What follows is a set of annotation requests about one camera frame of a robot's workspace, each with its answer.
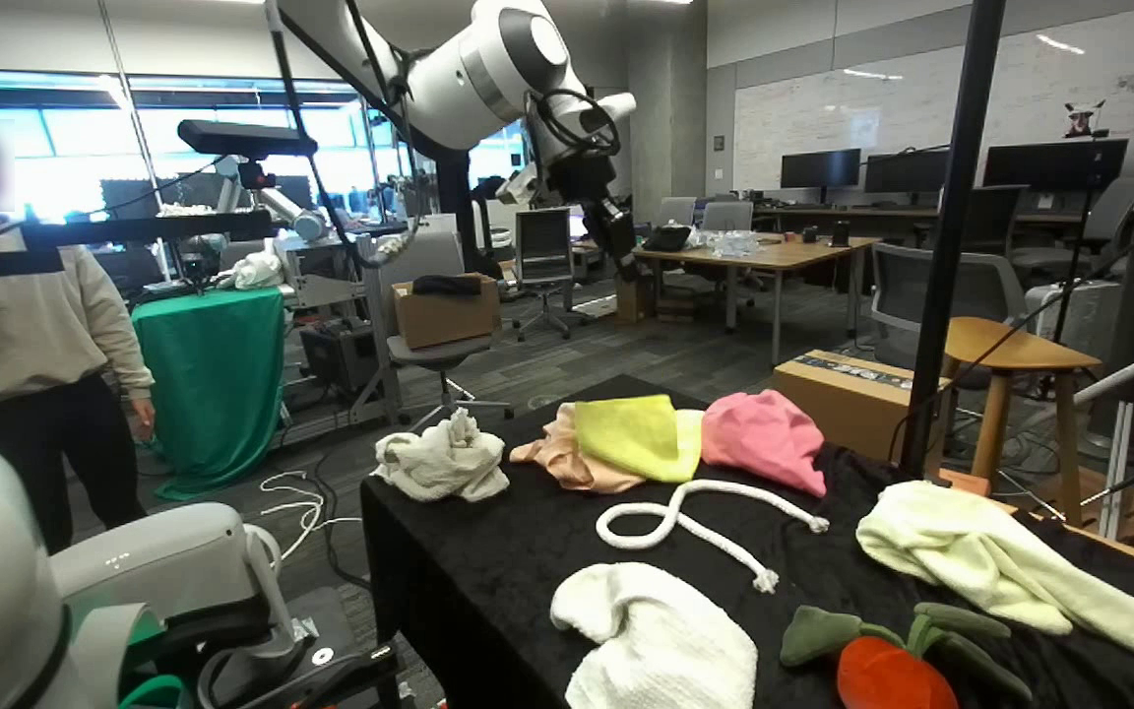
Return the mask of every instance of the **black pole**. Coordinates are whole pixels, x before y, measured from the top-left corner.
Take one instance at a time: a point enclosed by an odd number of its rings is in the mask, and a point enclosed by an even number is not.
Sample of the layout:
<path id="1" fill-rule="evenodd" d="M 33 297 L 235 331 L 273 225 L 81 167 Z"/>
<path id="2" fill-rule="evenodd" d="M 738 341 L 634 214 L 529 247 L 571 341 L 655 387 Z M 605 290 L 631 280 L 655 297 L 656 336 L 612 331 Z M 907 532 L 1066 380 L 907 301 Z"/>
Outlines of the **black pole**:
<path id="1" fill-rule="evenodd" d="M 907 427 L 907 448 L 898 461 L 900 478 L 925 478 L 925 448 L 929 448 L 929 427 L 932 427 L 929 401 L 938 401 L 938 380 L 946 368 L 946 336 L 950 336 L 954 290 L 957 290 L 963 200 L 969 200 L 975 154 L 984 143 L 1001 25 L 1003 25 L 1003 0 L 973 0 L 969 33 L 963 33 L 957 121 L 954 121 L 954 147 L 950 147 L 950 175 L 946 175 L 946 209 L 938 218 L 932 277 L 925 286 L 916 376 L 912 376 L 912 394 L 910 394 L 910 427 Z"/>

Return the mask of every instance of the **black tablecloth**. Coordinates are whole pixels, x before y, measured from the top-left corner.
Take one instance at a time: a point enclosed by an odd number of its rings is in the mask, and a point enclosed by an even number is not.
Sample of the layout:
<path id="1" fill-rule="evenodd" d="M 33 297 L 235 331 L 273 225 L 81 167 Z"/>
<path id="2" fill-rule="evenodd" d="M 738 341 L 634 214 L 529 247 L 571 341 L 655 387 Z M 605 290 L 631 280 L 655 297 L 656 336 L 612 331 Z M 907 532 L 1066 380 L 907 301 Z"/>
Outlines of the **black tablecloth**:
<path id="1" fill-rule="evenodd" d="M 499 432 L 529 443 L 536 427 L 518 420 Z M 849 611 L 900 636 L 916 600 L 954 595 L 900 579 L 860 553 L 853 524 L 874 508 L 885 469 L 841 448 L 827 448 L 819 466 L 832 496 L 823 506 L 791 499 L 827 517 L 827 534 L 810 534 L 801 520 L 756 499 L 690 496 L 684 506 L 692 520 L 776 566 L 776 595 L 756 595 L 749 566 L 690 532 L 672 532 L 655 553 L 605 548 L 596 520 L 620 496 L 571 496 L 536 466 L 507 466 L 513 490 L 484 506 L 413 506 L 368 481 L 377 626 L 383 636 L 403 629 L 423 651 L 458 709 L 564 704 L 568 676 L 589 642 L 547 624 L 554 586 L 588 565 L 643 558 L 692 584 L 751 636 L 759 651 L 756 704 L 837 704 L 832 661 L 806 670 L 776 661 L 781 636 L 801 601 Z M 751 481 L 715 469 L 702 469 L 702 478 Z M 623 499 L 667 499 L 668 491 L 668 486 L 643 486 Z M 1134 558 L 1058 532 L 1053 544 L 1078 566 L 1134 591 Z M 1134 654 L 1083 629 L 1066 638 L 1012 629 L 1007 647 L 987 651 L 1036 688 L 1042 709 L 1134 704 Z M 1003 704 L 957 674 L 954 684 L 962 704 Z"/>

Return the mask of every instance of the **cardboard box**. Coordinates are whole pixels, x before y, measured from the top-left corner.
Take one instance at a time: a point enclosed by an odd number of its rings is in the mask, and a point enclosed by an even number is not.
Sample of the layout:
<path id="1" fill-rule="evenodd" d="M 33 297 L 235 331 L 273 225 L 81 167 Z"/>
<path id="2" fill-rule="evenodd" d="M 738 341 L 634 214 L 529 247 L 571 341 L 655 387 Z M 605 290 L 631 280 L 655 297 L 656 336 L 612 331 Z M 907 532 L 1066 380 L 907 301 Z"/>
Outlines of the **cardboard box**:
<path id="1" fill-rule="evenodd" d="M 845 357 L 836 351 L 806 351 L 773 372 L 773 387 L 786 394 L 827 432 L 827 443 L 870 461 L 898 461 L 898 427 L 910 415 L 912 372 Z M 940 401 L 932 401 L 932 447 L 940 443 Z"/>
<path id="2" fill-rule="evenodd" d="M 488 338 L 499 331 L 496 280 L 480 280 L 476 301 L 413 297 L 410 284 L 395 284 L 399 336 L 410 351 L 444 345 L 462 338 Z"/>

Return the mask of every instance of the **wooden stool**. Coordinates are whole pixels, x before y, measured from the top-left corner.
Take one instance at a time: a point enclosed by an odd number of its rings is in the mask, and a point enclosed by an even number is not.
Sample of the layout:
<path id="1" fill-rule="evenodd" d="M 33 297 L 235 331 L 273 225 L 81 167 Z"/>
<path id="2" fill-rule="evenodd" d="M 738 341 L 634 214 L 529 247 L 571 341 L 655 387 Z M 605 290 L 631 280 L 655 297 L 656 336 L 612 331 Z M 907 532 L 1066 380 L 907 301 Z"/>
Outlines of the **wooden stool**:
<path id="1" fill-rule="evenodd" d="M 992 351 L 1012 327 L 996 318 L 954 318 L 946 353 L 950 372 L 973 368 Z M 973 474 L 992 481 L 1003 448 L 1007 390 L 1012 376 L 1053 376 L 1055 380 L 1055 447 L 1058 447 L 1058 491 L 1055 508 L 1078 520 L 1078 453 L 1076 453 L 1076 376 L 1091 372 L 1093 357 L 1029 331 L 1007 336 L 982 372 L 992 376 L 984 420 L 975 429 Z"/>

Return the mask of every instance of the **white rope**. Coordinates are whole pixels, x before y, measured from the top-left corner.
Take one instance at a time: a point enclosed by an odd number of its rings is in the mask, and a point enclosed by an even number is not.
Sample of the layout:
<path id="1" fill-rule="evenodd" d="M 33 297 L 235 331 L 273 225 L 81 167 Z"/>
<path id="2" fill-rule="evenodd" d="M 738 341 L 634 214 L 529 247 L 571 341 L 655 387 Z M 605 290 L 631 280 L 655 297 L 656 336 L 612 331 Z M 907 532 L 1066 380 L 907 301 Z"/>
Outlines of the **white rope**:
<path id="1" fill-rule="evenodd" d="M 285 469 L 259 481 L 259 491 L 274 496 L 289 491 L 291 499 L 259 508 L 259 517 L 285 517 L 285 511 L 301 511 L 301 534 L 278 548 L 278 538 L 256 524 L 244 524 L 268 553 L 273 553 L 273 570 L 278 570 L 305 544 L 308 534 L 336 529 L 336 524 L 361 524 L 361 517 L 331 517 L 323 520 L 326 496 L 320 490 L 312 490 L 308 469 Z"/>
<path id="2" fill-rule="evenodd" d="M 759 499 L 759 506 L 781 508 L 784 517 L 803 520 L 815 534 L 832 529 L 832 520 L 810 517 L 810 511 L 803 511 L 803 508 L 795 508 L 795 506 L 765 491 L 765 490 L 731 486 L 731 481 L 690 481 L 690 486 L 681 486 L 681 490 L 672 491 L 668 506 L 616 506 L 616 508 L 605 508 L 605 511 L 597 517 L 596 532 L 597 532 L 602 544 L 612 544 L 612 548 L 643 553 L 643 548 L 656 548 L 662 538 L 668 538 L 668 532 L 681 524 L 690 534 L 698 534 L 698 538 L 719 548 L 723 554 L 731 554 L 738 565 L 751 566 L 751 577 L 756 577 L 751 586 L 756 586 L 759 595 L 773 595 L 776 584 L 781 584 L 781 577 L 776 577 L 773 566 L 765 566 L 765 565 L 759 565 L 751 553 L 744 553 L 738 538 L 730 538 L 730 534 L 719 534 L 719 532 L 711 532 L 711 529 L 704 529 L 704 524 L 698 524 L 692 517 L 681 511 L 684 496 L 692 496 L 692 491 L 751 496 L 751 499 Z M 620 534 L 620 532 L 612 529 L 620 517 L 656 517 L 656 524 L 655 524 L 644 534 Z"/>

